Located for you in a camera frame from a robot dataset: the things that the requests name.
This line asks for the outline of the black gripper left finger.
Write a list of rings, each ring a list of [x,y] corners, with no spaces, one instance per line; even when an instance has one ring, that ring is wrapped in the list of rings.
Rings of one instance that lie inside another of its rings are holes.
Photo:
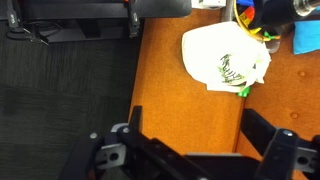
[[[130,121],[107,134],[91,132],[78,139],[58,180],[102,180],[119,167],[131,180],[210,180],[212,175],[158,139],[141,132],[142,107]]]

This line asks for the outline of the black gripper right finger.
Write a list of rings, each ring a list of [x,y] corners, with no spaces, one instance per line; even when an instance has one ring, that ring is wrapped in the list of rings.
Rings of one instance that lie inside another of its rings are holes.
[[[320,135],[310,141],[296,132],[275,127],[253,109],[244,109],[241,132],[262,156],[254,180],[292,180],[300,171],[308,180],[320,180]]]

